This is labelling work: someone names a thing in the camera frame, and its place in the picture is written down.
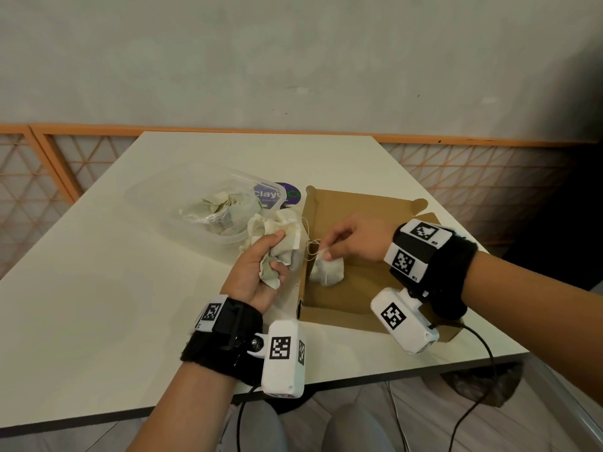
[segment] wrist strap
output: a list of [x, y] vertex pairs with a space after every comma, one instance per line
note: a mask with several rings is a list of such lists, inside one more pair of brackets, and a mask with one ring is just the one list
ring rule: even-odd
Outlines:
[[180, 360], [193, 362], [247, 385], [259, 384], [263, 360], [247, 353], [262, 332], [263, 319], [253, 306], [226, 295], [212, 298], [195, 323]]
[[477, 244], [418, 219], [398, 227], [393, 241], [385, 256], [389, 272], [411, 296], [429, 301], [438, 316], [460, 319], [467, 312], [461, 293]]

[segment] open cardboard box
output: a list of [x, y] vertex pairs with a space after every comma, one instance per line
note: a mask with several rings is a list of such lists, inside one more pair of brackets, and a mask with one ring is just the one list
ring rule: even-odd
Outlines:
[[[306, 193], [303, 217], [308, 222], [310, 241], [321, 239], [331, 225], [354, 211], [392, 222], [402, 223], [417, 217], [426, 222], [440, 223], [434, 213], [418, 215], [427, 208], [427, 200], [423, 198], [409, 201], [386, 196], [317, 190], [312, 186], [306, 188]], [[389, 265], [384, 261], [346, 258], [344, 279], [331, 287], [322, 287], [317, 282], [308, 281], [312, 266], [313, 260], [304, 261], [298, 319], [316, 324], [388, 333], [371, 311], [370, 304], [382, 289], [402, 288], [389, 274]], [[439, 318], [433, 313], [429, 303], [424, 303], [419, 310], [431, 323], [438, 323]], [[460, 331], [460, 328], [442, 325], [438, 325], [437, 329], [441, 342], [450, 341]]]

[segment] tea bag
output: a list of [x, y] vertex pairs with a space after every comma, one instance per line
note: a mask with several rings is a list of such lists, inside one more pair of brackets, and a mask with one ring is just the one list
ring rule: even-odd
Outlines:
[[261, 209], [252, 193], [221, 191], [182, 208], [180, 216], [210, 233], [231, 236], [243, 232], [249, 219]]
[[314, 266], [310, 272], [312, 282], [320, 282], [322, 287], [331, 287], [343, 280], [343, 258], [326, 261], [323, 259], [324, 251], [320, 250], [314, 260]]
[[291, 265], [293, 253], [301, 245], [301, 228], [297, 214], [286, 209], [276, 211], [274, 219], [256, 214], [247, 223], [248, 237], [241, 246], [241, 251], [249, 249], [265, 234], [273, 234], [280, 229], [285, 231], [282, 241], [270, 249], [260, 264], [260, 279], [275, 290], [280, 287], [279, 273], [272, 269], [270, 262], [279, 261], [285, 266]]

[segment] forearm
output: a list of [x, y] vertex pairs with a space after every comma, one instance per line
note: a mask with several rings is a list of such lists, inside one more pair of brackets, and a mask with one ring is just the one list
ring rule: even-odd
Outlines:
[[183, 363], [127, 452], [214, 452], [236, 380]]
[[478, 252], [463, 301], [603, 404], [603, 299]]

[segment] gray pants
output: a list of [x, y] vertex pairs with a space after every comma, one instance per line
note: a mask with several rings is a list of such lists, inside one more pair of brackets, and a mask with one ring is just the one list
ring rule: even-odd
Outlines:
[[[222, 437], [222, 452], [236, 452], [235, 410]], [[241, 419], [242, 452], [286, 452], [285, 432], [275, 410], [265, 401], [245, 405]], [[331, 417], [323, 452], [395, 452], [381, 425], [364, 408], [347, 404]]]

